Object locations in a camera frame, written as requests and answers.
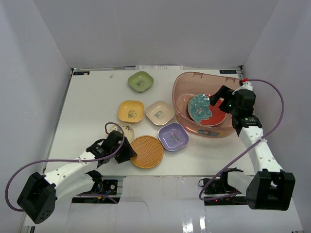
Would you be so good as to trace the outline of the cream round floral plate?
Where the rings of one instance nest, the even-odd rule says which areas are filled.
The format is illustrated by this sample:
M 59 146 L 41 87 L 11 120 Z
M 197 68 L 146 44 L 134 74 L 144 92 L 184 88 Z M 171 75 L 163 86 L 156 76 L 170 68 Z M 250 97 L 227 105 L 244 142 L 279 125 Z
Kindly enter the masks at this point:
M 130 124 L 124 123 L 124 122 L 118 122 L 117 124 L 122 128 L 125 137 L 127 138 L 128 142 L 131 144 L 132 141 L 135 139 L 135 132 L 134 132 L 133 127 Z M 118 131 L 121 133 L 120 128 L 116 125 L 112 125 L 108 131 L 109 132 Z

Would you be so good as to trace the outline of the red floral round plate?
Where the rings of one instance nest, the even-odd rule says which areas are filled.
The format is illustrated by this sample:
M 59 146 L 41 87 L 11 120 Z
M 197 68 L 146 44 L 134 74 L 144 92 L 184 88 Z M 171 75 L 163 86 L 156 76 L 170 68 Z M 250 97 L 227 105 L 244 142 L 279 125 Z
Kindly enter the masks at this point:
M 199 94 L 195 96 L 195 122 L 201 125 L 216 126 L 222 123 L 226 117 L 226 113 L 219 109 L 223 100 L 220 99 L 215 106 L 212 106 L 210 105 L 209 97 L 209 94 Z

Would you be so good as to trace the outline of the woven bamboo round tray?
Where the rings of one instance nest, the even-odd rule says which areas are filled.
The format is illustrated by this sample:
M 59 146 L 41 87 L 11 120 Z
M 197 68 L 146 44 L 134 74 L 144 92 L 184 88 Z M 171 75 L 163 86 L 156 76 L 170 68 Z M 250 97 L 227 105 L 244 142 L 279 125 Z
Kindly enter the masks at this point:
M 149 135 L 137 137 L 131 143 L 131 147 L 137 154 L 130 159 L 131 163 L 141 169 L 151 169 L 157 166 L 164 156 L 164 148 L 161 142 Z

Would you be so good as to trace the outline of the purple square panda dish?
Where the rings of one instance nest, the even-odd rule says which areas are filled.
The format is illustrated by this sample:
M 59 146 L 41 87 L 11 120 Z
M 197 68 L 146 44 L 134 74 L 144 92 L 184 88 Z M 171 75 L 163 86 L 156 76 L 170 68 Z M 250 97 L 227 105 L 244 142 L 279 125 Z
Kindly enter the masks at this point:
M 189 142 L 189 135 L 179 123 L 171 123 L 158 131 L 158 139 L 167 151 L 177 151 Z

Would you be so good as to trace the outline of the teal round ceramic plate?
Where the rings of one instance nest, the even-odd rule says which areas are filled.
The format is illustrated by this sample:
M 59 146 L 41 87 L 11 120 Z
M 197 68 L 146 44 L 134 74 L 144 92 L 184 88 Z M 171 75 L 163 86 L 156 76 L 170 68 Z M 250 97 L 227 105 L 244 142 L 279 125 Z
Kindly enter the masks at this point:
M 196 119 L 196 105 L 195 105 L 195 96 L 193 96 L 188 104 L 187 104 L 187 111 L 188 111 L 188 114 L 189 116 L 191 117 L 192 120 L 195 121 Z

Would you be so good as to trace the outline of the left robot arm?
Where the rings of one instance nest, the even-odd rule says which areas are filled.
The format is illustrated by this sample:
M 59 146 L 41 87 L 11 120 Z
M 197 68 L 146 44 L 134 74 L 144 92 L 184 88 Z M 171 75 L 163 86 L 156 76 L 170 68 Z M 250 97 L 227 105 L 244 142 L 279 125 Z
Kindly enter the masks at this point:
M 17 203 L 34 224 L 40 224 L 52 215 L 58 200 L 85 192 L 99 193 L 103 176 L 97 168 L 112 158 L 123 163 L 136 156 L 128 139 L 122 133 L 112 131 L 106 139 L 95 141 L 74 162 L 43 175 L 32 174 Z

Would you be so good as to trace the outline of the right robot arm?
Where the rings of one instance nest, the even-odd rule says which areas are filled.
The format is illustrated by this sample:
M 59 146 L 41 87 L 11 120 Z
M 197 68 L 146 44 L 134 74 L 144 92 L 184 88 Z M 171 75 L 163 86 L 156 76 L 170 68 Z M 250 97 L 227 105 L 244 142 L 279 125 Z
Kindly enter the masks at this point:
M 223 100 L 219 109 L 231 114 L 232 126 L 246 146 L 255 172 L 251 177 L 231 170 L 219 181 L 220 189 L 227 194 L 237 189 L 251 209 L 288 210 L 295 177 L 279 165 L 264 139 L 262 124 L 253 114 L 256 95 L 251 83 L 245 82 L 237 90 L 223 85 L 209 99 L 211 105 Z

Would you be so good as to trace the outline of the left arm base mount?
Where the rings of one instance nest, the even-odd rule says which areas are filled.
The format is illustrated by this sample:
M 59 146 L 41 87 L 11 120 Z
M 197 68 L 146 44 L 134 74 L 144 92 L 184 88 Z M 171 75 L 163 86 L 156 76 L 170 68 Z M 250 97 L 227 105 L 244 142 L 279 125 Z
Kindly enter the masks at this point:
M 71 203 L 80 204 L 117 204 L 120 200 L 118 195 L 118 180 L 101 180 L 95 183 L 90 191 L 75 196 Z

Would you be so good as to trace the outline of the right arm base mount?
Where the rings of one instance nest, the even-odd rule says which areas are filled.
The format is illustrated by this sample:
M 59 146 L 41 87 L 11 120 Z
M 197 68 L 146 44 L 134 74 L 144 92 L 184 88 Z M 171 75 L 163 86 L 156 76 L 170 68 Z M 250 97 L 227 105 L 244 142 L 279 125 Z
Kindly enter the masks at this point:
M 216 200 L 204 201 L 205 206 L 229 206 L 229 205 L 246 205 L 246 197 L 240 193 L 236 188 L 231 187 L 227 183 L 229 172 L 242 172 L 237 168 L 228 168 L 219 177 L 211 182 L 211 184 L 204 190 L 203 198 L 214 198 Z

